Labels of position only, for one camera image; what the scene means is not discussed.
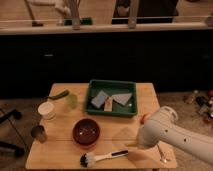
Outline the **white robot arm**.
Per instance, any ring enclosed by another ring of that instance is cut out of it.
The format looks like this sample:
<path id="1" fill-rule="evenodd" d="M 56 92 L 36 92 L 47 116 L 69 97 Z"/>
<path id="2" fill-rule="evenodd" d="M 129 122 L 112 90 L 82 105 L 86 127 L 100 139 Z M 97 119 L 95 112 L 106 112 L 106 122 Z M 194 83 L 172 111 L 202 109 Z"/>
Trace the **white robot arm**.
<path id="1" fill-rule="evenodd" d="M 213 138 L 181 128 L 177 120 L 174 109 L 160 107 L 139 127 L 138 146 L 148 149 L 162 141 L 213 165 Z"/>

